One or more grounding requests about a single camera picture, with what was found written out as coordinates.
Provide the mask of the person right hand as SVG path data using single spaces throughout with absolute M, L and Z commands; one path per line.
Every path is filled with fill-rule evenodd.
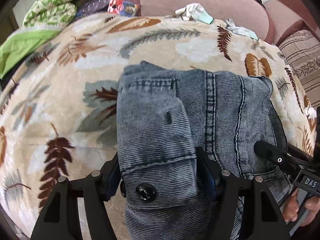
M 283 217 L 285 222 L 295 222 L 298 218 L 298 210 L 299 205 L 297 202 L 297 195 L 299 189 L 295 189 L 295 191 L 291 194 L 291 196 L 287 199 L 284 209 L 283 209 Z M 308 199 L 305 204 L 305 208 L 309 210 L 309 214 L 306 216 L 304 221 L 301 223 L 300 226 L 309 225 L 314 218 L 316 217 L 317 213 L 319 212 L 320 204 L 319 204 L 319 197 L 313 196 Z

